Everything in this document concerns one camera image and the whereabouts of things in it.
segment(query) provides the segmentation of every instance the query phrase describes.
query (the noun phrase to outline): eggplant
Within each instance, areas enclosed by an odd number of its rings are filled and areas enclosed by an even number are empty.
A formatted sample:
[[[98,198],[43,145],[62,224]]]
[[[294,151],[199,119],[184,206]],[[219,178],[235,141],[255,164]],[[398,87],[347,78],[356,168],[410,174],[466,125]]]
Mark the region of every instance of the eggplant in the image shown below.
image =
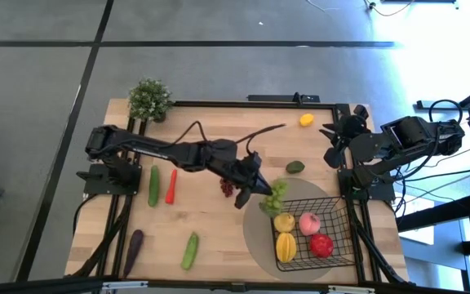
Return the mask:
[[[134,266],[135,259],[139,255],[140,247],[143,245],[144,234],[140,229],[136,229],[131,235],[130,246],[128,247],[128,253],[126,254],[126,262],[124,270],[122,272],[123,278],[131,272],[131,268]]]

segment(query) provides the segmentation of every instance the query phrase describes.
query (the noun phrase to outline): concrete floor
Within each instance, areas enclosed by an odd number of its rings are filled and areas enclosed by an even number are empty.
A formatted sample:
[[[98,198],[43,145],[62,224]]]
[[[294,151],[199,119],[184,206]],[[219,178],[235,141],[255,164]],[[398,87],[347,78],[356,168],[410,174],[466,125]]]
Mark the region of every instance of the concrete floor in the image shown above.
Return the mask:
[[[452,4],[415,4],[388,18],[364,11],[362,0],[315,2],[327,10],[301,0],[116,1],[107,41],[375,40],[404,47],[101,48],[30,278],[62,276],[83,187],[75,172],[89,165],[83,152],[87,136],[102,123],[108,100],[126,97],[140,77],[162,79],[178,100],[317,93],[324,102],[371,105],[376,126],[415,114],[416,100],[461,100],[470,94],[470,0],[462,0],[459,10]],[[91,41],[105,3],[0,1],[0,40]],[[0,198],[0,283],[15,273],[89,51],[0,48],[0,187],[6,190]],[[467,136],[464,144],[470,145]],[[470,167],[470,159],[456,163],[458,169],[459,163]],[[470,194],[470,181],[440,192],[462,197]],[[414,281],[427,284],[408,266]],[[415,265],[414,272],[422,266]]]

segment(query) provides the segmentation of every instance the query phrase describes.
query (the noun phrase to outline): wooden tabletop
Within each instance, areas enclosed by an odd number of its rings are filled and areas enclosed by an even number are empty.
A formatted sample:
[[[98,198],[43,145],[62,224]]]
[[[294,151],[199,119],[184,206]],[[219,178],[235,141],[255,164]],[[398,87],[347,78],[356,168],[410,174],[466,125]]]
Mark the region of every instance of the wooden tabletop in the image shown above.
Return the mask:
[[[251,149],[259,152],[263,159],[260,171],[264,177],[271,182],[278,177],[292,176],[286,174],[286,164],[293,160],[301,160],[306,168],[300,174],[293,175],[294,177],[320,186],[330,196],[338,196],[336,170],[327,166],[322,159],[326,149],[330,147],[330,142],[317,131],[317,126],[332,123],[331,112],[310,109],[309,113],[314,115],[315,122],[311,127],[303,128],[299,126],[298,120],[306,112],[305,109],[174,107],[164,123],[149,124],[146,135],[173,141],[192,122],[198,120],[204,126],[209,140],[219,138],[236,140],[263,127],[286,123],[286,127],[264,133],[251,142]],[[127,100],[112,99],[104,124],[126,128],[127,115]],[[186,141],[201,139],[198,129],[193,129],[184,138]],[[239,146],[237,157],[242,158],[245,154],[244,146]],[[245,207],[237,210],[233,207],[234,196],[224,197],[220,191],[217,175],[208,171],[198,173],[177,171],[175,204],[167,205],[164,203],[164,196],[171,171],[175,167],[170,162],[148,156],[142,156],[140,163],[144,170],[139,193],[133,200],[123,264],[127,244],[133,231],[142,229],[145,239],[128,278],[280,282],[278,278],[261,269],[251,257],[242,233]],[[155,208],[148,206],[148,184],[152,164],[158,165],[161,174],[161,194],[159,204]],[[110,199],[110,196],[98,196],[81,210],[66,274],[78,270],[103,238]],[[396,272],[401,277],[407,278],[397,225],[391,209],[380,201],[370,201],[368,205],[376,246]],[[193,268],[184,271],[180,268],[180,262],[188,237],[193,231],[200,236],[199,250]],[[366,278],[372,279],[366,247],[363,244],[361,247],[364,253]],[[114,253],[115,241],[109,250],[105,273],[111,273]],[[328,274],[313,281],[313,283],[356,282],[354,266],[333,268]]]

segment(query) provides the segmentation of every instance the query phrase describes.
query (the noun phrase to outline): black wire basket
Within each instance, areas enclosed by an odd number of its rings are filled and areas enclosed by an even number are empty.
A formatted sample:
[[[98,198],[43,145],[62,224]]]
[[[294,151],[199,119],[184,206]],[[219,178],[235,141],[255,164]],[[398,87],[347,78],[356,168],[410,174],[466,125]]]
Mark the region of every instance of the black wire basket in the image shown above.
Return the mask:
[[[277,259],[277,249],[275,249],[275,260],[280,271],[325,269],[355,264],[348,213],[344,201],[342,200],[341,203],[339,201],[339,197],[331,197],[290,200],[282,203],[282,212],[289,212],[295,217],[295,228],[290,233],[295,237],[297,253],[292,261],[283,263]],[[321,228],[318,232],[333,240],[334,249],[331,256],[327,258],[316,257],[309,250],[311,236],[304,236],[299,228],[299,219],[304,212],[311,212],[320,218]],[[273,219],[271,219],[271,228],[273,230],[273,248],[276,248],[279,232],[275,230]]]

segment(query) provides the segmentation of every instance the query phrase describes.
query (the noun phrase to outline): plant pot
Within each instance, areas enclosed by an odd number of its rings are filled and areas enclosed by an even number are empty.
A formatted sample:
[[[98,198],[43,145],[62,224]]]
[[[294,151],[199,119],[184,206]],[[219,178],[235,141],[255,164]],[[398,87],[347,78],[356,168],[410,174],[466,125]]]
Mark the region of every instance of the plant pot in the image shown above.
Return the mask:
[[[162,123],[166,120],[166,113],[161,114],[158,118],[153,118],[153,121],[156,123]]]

